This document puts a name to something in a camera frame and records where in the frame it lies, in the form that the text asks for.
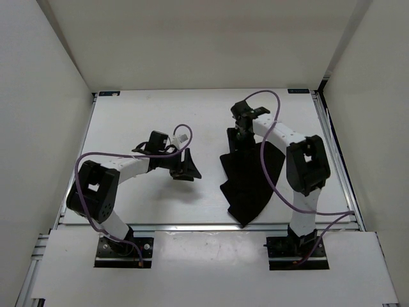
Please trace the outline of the black skirt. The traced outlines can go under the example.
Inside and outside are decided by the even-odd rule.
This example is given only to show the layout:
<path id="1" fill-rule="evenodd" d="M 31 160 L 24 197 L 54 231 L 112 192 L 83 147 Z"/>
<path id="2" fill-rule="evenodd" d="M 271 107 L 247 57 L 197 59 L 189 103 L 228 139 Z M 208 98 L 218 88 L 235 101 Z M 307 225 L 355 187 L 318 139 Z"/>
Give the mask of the black skirt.
<path id="1" fill-rule="evenodd" d="M 274 193 L 261 166 L 260 150 L 257 143 L 253 149 L 220 156 L 227 177 L 220 190 L 229 203 L 229 215 L 241 228 L 260 215 Z"/>

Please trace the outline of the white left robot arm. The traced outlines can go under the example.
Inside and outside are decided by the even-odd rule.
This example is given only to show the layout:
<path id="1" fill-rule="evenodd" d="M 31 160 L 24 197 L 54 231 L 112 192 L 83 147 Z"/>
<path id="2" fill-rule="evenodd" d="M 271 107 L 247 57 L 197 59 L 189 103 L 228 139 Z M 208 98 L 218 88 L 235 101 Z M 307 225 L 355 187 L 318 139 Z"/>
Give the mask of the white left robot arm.
<path id="1" fill-rule="evenodd" d="M 97 232 L 108 238 L 120 256 L 129 255 L 135 246 L 132 230 L 115 213 L 118 186 L 157 168 L 169 170 L 175 180 L 193 182 L 202 178 L 189 148 L 153 152 L 136 148 L 135 155 L 89 152 L 75 163 L 75 181 L 66 199 L 68 209 L 85 217 Z"/>

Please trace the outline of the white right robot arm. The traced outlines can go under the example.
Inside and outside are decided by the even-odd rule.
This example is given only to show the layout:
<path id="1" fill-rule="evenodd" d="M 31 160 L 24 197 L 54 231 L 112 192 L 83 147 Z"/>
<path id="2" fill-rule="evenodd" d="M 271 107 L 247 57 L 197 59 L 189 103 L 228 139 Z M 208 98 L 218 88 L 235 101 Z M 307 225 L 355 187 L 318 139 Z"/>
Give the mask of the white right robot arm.
<path id="1" fill-rule="evenodd" d="M 235 126 L 228 129 L 229 150 L 239 157 L 254 152 L 259 136 L 285 156 L 286 179 L 293 190 L 293 213 L 288 226 L 287 248 L 303 255 L 317 238 L 318 198 L 330 177 L 330 166 L 323 140 L 305 136 L 279 123 L 265 107 L 231 108 Z"/>

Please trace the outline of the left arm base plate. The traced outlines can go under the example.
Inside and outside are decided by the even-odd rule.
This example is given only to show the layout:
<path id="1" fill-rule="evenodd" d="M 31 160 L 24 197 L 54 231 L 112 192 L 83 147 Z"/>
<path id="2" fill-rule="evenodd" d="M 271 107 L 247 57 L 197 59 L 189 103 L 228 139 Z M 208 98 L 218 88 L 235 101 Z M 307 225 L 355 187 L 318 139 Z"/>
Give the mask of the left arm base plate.
<path id="1" fill-rule="evenodd" d="M 111 242 L 100 236 L 95 253 L 94 267 L 115 269 L 150 269 L 153 258 L 153 237 L 134 237 L 143 262 L 139 261 L 139 254 L 129 244 Z"/>

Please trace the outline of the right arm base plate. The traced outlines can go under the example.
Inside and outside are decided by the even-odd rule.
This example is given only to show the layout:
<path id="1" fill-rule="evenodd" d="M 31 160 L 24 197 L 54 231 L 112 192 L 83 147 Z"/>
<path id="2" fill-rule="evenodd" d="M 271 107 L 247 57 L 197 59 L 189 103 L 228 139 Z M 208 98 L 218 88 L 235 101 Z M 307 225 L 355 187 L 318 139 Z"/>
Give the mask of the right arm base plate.
<path id="1" fill-rule="evenodd" d="M 315 241 L 296 248 L 290 237 L 267 237 L 270 271 L 329 270 L 328 258 L 322 240 L 315 247 Z"/>

